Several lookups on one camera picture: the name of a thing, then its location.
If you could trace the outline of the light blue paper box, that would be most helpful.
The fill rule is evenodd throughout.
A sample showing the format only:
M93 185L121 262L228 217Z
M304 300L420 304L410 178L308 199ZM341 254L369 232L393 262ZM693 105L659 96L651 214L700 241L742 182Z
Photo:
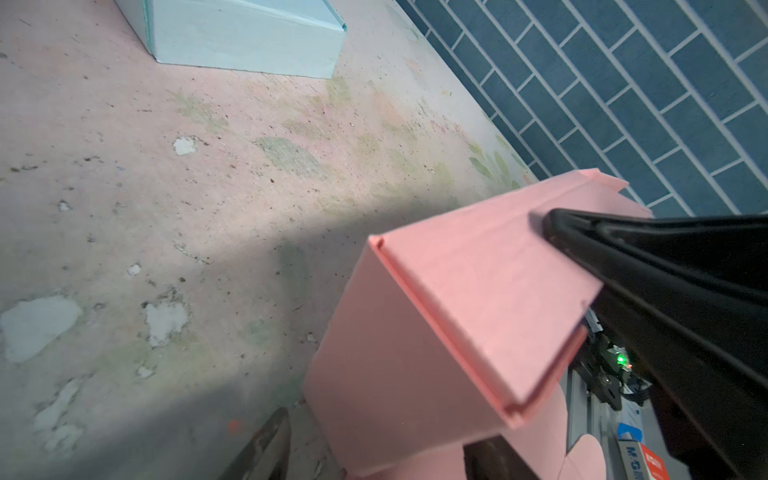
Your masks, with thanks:
M329 79L347 32L328 1L119 1L163 64Z

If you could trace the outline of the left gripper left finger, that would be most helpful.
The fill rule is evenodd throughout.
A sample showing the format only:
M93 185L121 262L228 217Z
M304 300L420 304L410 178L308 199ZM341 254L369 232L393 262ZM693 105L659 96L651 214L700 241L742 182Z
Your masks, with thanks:
M275 410L218 477L285 480L291 451L291 425L285 407Z

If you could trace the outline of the pink paper box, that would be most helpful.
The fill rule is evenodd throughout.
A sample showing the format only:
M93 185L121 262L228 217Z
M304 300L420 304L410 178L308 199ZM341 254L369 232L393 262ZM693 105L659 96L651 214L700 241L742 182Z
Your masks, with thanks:
M576 170L370 237L303 387L339 465L364 477L531 418L602 289L545 240L543 218L649 218L624 188Z

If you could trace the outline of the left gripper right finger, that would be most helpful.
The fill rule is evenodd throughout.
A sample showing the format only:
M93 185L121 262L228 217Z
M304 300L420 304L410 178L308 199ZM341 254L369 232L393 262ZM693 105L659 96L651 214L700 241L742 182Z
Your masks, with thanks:
M538 480L526 461L502 436L488 438L463 447L466 476L469 480Z

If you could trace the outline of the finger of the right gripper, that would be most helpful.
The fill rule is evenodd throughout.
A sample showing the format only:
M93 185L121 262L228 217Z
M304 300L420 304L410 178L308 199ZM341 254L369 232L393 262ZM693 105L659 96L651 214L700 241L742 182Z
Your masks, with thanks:
M651 376L668 452L695 479L767 475L767 219L555 209L543 235L602 282L598 318Z

